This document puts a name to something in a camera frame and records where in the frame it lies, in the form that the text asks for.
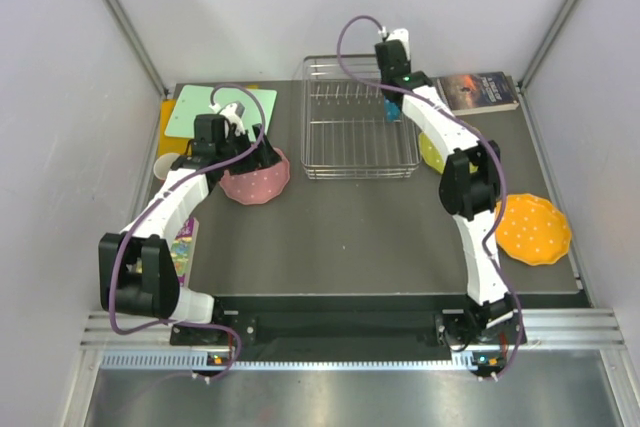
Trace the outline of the pink polka dot plate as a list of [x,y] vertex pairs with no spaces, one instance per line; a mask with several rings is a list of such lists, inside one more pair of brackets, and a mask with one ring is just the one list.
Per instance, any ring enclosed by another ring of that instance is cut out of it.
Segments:
[[242,205],[262,205],[278,197],[290,180],[290,163],[284,152],[276,148],[281,161],[276,165],[246,174],[226,172],[219,182],[225,195]]

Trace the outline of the blue polka dot plate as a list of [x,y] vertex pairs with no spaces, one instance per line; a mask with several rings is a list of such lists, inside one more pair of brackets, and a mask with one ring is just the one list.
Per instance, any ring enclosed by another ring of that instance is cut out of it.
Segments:
[[387,122],[395,122],[401,118],[400,108],[392,101],[384,100],[385,119]]

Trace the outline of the metal wire dish rack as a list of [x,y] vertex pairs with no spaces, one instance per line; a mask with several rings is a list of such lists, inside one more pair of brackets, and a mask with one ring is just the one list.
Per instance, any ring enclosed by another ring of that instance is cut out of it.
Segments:
[[418,131],[387,115],[377,88],[351,79],[334,55],[302,63],[301,163],[313,180],[403,179],[418,168]]

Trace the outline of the green polka dot plate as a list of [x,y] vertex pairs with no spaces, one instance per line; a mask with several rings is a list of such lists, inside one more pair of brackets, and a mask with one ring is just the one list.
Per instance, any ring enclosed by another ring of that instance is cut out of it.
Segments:
[[438,152],[431,139],[424,133],[420,133],[418,136],[418,148],[425,164],[438,174],[442,174],[445,167],[443,157]]

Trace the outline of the orange polka dot plate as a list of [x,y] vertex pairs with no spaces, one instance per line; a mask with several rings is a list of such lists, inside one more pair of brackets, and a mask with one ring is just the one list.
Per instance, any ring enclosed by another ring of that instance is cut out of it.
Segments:
[[566,216],[549,200],[511,194],[496,242],[505,254],[528,266],[553,265],[568,254],[572,231]]

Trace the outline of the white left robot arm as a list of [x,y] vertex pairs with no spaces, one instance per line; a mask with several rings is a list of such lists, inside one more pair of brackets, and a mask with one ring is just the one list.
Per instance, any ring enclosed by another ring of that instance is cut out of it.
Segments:
[[194,334],[209,344],[224,337],[227,321],[215,312],[214,297],[180,283],[171,246],[226,173],[248,174],[283,161],[264,126],[258,123],[252,130],[249,134],[229,114],[198,115],[189,150],[170,164],[145,210],[120,232],[100,239],[100,302],[113,330],[119,329],[116,315],[121,313],[192,324]]

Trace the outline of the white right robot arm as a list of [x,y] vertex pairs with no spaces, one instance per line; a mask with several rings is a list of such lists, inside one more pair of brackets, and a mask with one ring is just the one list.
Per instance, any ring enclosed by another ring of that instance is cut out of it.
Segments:
[[434,82],[412,69],[407,40],[390,35],[375,45],[375,54],[384,97],[413,121],[444,162],[438,193],[462,240],[470,302],[467,331],[478,342],[490,342],[514,311],[495,236],[505,206],[499,147],[456,117]]

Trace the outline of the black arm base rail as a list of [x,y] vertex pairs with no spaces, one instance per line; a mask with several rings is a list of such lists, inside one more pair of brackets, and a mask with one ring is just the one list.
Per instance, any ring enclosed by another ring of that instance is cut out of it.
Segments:
[[511,345],[526,341],[511,298],[478,306],[461,294],[223,296],[216,301],[214,320],[240,334],[246,347],[283,339],[411,336],[444,345],[443,335],[465,346],[492,344],[500,335]]

